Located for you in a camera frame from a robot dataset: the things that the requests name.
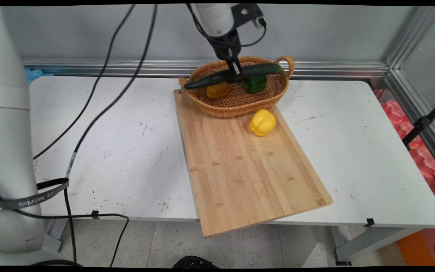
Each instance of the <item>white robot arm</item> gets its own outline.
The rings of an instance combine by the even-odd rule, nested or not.
[[[0,195],[37,194],[33,171],[28,80],[0,7]],[[22,208],[41,215],[40,205]],[[0,264],[32,264],[57,258],[42,252],[43,220],[0,210]],[[35,252],[26,257],[14,253]]]

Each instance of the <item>basket handle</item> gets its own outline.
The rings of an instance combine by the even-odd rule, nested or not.
[[[186,85],[188,82],[189,81],[185,77],[183,77],[183,76],[181,76],[179,78],[179,84],[181,85],[181,88],[184,88],[184,85]]]
[[[293,76],[293,71],[295,71],[295,61],[290,56],[281,56],[275,60],[275,63],[279,64],[280,60],[286,60],[286,62],[288,62],[288,74],[287,74],[287,76],[288,76],[288,79],[291,79],[291,77]]]

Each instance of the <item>floor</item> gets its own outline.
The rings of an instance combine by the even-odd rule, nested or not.
[[[74,220],[77,262],[108,267],[123,225],[121,220]],[[350,228],[352,237],[365,230]],[[219,268],[334,267],[334,244],[330,227],[324,226],[261,224],[204,239],[199,222],[131,221],[113,267],[171,268],[186,255],[204,258]],[[69,224],[62,235],[60,252],[71,260]],[[406,263],[393,243],[352,260],[352,265]]]

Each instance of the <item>cucumber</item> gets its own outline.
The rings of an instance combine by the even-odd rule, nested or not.
[[[276,63],[261,63],[261,64],[254,64],[254,65],[247,65],[247,66],[243,66],[242,69],[245,77],[277,74],[283,70],[281,66]],[[212,86],[214,84],[221,83],[223,81],[226,81],[228,83],[235,82],[233,73],[229,70],[217,72],[205,77],[204,79],[189,82],[188,84],[184,85],[184,87],[186,89],[204,88],[207,86]]]

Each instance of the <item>wooden cutting board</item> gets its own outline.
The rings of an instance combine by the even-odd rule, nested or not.
[[[332,199],[276,106],[258,137],[253,114],[204,114],[175,90],[177,115],[202,234],[212,236],[325,207]]]

